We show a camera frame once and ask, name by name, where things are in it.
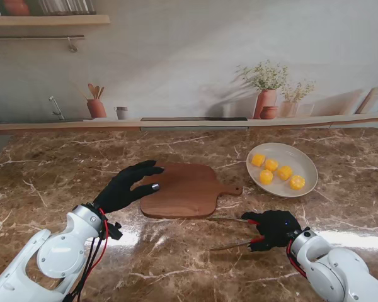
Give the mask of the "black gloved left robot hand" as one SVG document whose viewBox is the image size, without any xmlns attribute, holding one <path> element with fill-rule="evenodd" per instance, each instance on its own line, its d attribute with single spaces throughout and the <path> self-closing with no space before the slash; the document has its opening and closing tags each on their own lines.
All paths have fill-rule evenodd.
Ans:
<svg viewBox="0 0 378 302">
<path fill-rule="evenodd" d="M 134 201 L 151 195 L 159 190 L 159 184 L 150 183 L 135 189 L 131 187 L 147 176 L 162 174 L 164 169 L 156 166 L 155 160 L 147 160 L 129 166 L 114 176 L 108 185 L 93 201 L 96 209 L 102 209 L 104 214 L 126 208 Z"/>
</svg>

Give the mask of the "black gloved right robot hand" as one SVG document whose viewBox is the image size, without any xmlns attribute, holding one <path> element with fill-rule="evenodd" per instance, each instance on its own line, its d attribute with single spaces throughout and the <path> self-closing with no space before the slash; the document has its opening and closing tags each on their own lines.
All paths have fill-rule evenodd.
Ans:
<svg viewBox="0 0 378 302">
<path fill-rule="evenodd" d="M 292 238 L 292 234 L 295 231 L 301 231 L 301 226 L 289 211 L 245 212 L 241 218 L 256 222 L 256 228 L 262 237 L 262 239 L 248 245 L 252 252 L 267 251 L 274 247 L 286 247 Z"/>
</svg>

